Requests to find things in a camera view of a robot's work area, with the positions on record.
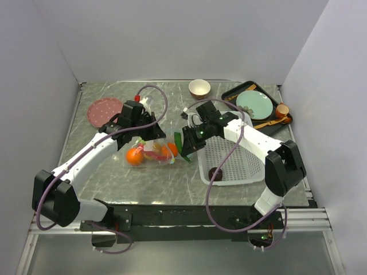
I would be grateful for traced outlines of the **green chili pepper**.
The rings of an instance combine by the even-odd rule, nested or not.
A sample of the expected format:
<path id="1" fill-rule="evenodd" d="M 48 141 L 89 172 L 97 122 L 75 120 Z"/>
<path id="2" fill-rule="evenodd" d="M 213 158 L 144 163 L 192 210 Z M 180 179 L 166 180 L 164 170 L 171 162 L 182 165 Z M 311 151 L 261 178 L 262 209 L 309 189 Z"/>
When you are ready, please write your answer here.
<path id="1" fill-rule="evenodd" d="M 192 161 L 190 160 L 190 158 L 188 156 L 182 156 L 182 149 L 183 149 L 183 143 L 182 143 L 182 135 L 180 132 L 174 132 L 174 143 L 175 146 L 178 150 L 178 154 L 180 155 L 180 157 L 185 160 L 188 163 L 191 163 Z"/>

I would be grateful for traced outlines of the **orange tangerine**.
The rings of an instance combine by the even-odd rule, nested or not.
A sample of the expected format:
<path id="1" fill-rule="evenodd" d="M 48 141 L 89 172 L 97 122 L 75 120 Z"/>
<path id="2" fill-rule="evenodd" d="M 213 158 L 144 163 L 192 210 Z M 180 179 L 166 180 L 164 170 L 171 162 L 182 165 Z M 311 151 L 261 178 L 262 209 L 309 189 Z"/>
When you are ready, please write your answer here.
<path id="1" fill-rule="evenodd" d="M 132 166 L 139 166 L 143 163 L 144 155 L 140 148 L 131 148 L 126 152 L 126 162 Z"/>
<path id="2" fill-rule="evenodd" d="M 166 158 L 175 158 L 178 155 L 178 149 L 174 143 L 167 143 L 161 147 L 161 155 Z"/>

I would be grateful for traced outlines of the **red chili pepper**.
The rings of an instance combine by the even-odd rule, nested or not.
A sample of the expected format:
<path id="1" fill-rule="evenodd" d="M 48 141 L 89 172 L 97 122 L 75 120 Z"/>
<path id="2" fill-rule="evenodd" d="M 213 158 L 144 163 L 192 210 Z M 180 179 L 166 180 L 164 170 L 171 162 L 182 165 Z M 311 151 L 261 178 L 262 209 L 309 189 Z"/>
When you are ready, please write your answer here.
<path id="1" fill-rule="evenodd" d="M 162 154 L 161 148 L 158 143 L 154 143 L 152 147 L 139 144 L 135 149 L 137 152 L 142 152 L 143 157 L 147 160 L 167 161 L 167 156 Z"/>

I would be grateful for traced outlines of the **yellow orange mango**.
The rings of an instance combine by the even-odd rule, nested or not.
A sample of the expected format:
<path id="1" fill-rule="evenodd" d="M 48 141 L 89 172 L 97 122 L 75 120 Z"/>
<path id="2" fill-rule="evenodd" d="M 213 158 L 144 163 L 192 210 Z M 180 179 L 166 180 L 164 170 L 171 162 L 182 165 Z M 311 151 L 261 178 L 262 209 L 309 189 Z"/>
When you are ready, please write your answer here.
<path id="1" fill-rule="evenodd" d="M 143 146 L 143 155 L 147 160 L 159 160 L 161 145 L 158 142 L 148 142 Z"/>

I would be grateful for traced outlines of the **clear zip top bag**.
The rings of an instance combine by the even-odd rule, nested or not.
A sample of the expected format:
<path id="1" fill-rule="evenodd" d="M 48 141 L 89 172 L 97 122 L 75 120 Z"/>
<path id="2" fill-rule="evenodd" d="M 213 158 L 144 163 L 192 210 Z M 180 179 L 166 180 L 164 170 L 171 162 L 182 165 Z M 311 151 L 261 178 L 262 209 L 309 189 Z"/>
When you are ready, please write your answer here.
<path id="1" fill-rule="evenodd" d="M 172 129 L 167 129 L 166 137 L 151 141 L 134 137 L 121 149 L 121 153 L 123 164 L 132 168 L 165 166 L 184 160 L 178 152 Z"/>

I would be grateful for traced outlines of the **dark purple mangosteen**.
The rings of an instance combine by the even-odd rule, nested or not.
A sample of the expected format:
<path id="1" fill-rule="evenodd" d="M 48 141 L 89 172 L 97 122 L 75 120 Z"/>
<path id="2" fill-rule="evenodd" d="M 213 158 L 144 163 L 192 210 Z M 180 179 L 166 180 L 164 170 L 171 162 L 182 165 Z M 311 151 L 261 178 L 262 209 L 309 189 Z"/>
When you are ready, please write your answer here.
<path id="1" fill-rule="evenodd" d="M 211 168 L 209 171 L 208 171 L 208 178 L 211 180 L 214 176 L 214 182 L 219 182 L 219 181 L 222 181 L 223 179 L 223 171 L 222 169 L 219 169 L 217 173 L 215 173 L 217 170 L 216 167 L 213 167 Z"/>

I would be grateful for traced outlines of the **green wrinkled fruit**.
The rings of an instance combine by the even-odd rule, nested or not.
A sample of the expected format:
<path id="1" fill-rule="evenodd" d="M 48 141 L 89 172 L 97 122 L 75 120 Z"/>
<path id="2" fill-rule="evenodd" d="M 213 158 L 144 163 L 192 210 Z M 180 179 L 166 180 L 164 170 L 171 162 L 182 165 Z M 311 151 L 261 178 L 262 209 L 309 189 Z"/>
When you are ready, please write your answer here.
<path id="1" fill-rule="evenodd" d="M 136 141 L 136 145 L 145 145 L 146 144 L 146 141 L 143 140 L 142 138 L 139 138 L 137 141 Z"/>

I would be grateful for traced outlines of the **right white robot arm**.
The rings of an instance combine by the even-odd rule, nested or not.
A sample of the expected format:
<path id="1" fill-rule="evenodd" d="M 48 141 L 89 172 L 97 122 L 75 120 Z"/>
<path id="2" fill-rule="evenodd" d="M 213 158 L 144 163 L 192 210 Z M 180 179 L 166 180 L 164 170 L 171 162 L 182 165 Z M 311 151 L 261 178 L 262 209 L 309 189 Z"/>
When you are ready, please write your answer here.
<path id="1" fill-rule="evenodd" d="M 185 108 L 181 114 L 187 120 L 183 127 L 181 156 L 188 156 L 203 149 L 206 141 L 214 136 L 234 142 L 255 155 L 265 168 L 266 187 L 256 201 L 251 222 L 257 228 L 264 228 L 271 222 L 271 212 L 279 207 L 286 194 L 306 177 L 306 168 L 297 144 L 269 137 L 248 125 L 241 112 L 221 112 L 212 100 L 196 103 L 200 118 L 198 124 L 190 121 L 194 115 Z"/>

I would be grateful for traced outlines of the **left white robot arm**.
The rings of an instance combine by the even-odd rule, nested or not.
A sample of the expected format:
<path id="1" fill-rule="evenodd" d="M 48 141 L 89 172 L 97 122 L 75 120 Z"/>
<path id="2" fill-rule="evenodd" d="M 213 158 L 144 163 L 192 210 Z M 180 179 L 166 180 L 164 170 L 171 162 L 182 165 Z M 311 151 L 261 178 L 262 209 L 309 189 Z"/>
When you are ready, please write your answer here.
<path id="1" fill-rule="evenodd" d="M 109 229 L 114 223 L 112 206 L 98 199 L 80 199 L 77 192 L 101 162 L 134 137 L 154 140 L 166 136 L 150 105 L 148 97 L 126 101 L 121 113 L 103 125 L 81 151 L 51 172 L 41 170 L 33 186 L 36 217 L 44 216 L 61 227 L 73 221 L 93 221 L 99 229 Z"/>

